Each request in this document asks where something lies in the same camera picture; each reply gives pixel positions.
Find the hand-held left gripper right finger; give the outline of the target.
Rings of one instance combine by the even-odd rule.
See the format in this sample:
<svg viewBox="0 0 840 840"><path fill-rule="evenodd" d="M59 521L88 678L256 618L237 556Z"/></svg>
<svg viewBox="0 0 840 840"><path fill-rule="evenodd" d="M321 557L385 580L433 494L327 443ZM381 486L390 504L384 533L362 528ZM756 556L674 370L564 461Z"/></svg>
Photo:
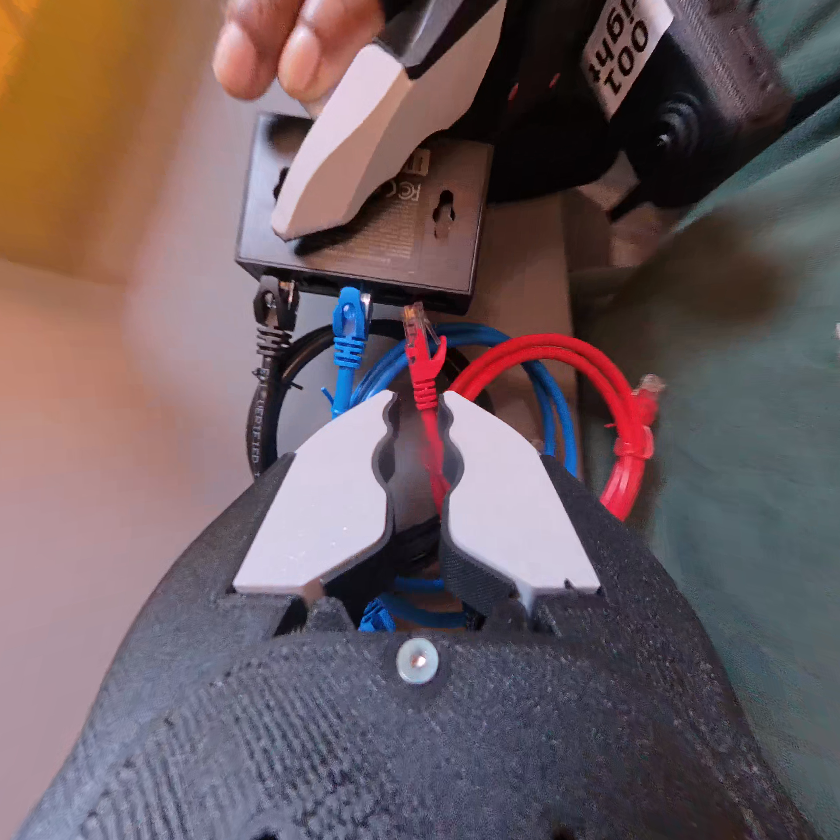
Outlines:
<svg viewBox="0 0 840 840"><path fill-rule="evenodd" d="M439 563L446 589L470 608L508 600L601 595L602 583L538 450L454 391L440 397L448 482Z"/></svg>

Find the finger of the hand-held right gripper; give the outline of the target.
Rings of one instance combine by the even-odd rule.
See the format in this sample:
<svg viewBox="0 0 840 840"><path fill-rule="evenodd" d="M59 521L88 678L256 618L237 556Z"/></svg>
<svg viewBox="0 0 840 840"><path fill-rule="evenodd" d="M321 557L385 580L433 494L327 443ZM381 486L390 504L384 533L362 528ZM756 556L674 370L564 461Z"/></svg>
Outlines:
<svg viewBox="0 0 840 840"><path fill-rule="evenodd" d="M472 105L504 1L412 2L362 48L290 164L271 216L290 240L343 226L427 137Z"/></svg>

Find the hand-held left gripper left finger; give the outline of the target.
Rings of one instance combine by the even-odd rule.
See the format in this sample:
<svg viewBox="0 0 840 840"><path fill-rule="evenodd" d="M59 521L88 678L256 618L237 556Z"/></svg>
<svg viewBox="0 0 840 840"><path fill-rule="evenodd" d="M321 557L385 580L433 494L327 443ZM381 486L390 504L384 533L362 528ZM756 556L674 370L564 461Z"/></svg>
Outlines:
<svg viewBox="0 0 840 840"><path fill-rule="evenodd" d="M294 453L233 580L241 595L308 605L384 549L395 532L398 396L382 391Z"/></svg>

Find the black network switch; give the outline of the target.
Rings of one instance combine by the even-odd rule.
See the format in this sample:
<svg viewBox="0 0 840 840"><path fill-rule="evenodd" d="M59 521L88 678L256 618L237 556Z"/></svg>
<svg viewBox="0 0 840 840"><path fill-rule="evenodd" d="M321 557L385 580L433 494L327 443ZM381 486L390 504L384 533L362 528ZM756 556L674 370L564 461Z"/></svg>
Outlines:
<svg viewBox="0 0 840 840"><path fill-rule="evenodd" d="M292 280L337 297L343 287L373 302L465 315L476 290L493 148L436 134L344 226L285 242L270 216L308 119L261 112L248 162L235 262L255 279Z"/></svg>

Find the person's right hand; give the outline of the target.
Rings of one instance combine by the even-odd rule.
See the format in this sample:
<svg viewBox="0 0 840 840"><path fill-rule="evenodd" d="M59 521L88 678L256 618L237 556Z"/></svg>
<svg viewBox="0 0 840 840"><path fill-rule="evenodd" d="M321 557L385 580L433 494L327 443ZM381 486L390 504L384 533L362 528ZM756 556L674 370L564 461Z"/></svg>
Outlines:
<svg viewBox="0 0 840 840"><path fill-rule="evenodd" d="M261 98L277 82L317 118L358 52L385 24L379 1L231 1L213 55L228 95Z"/></svg>

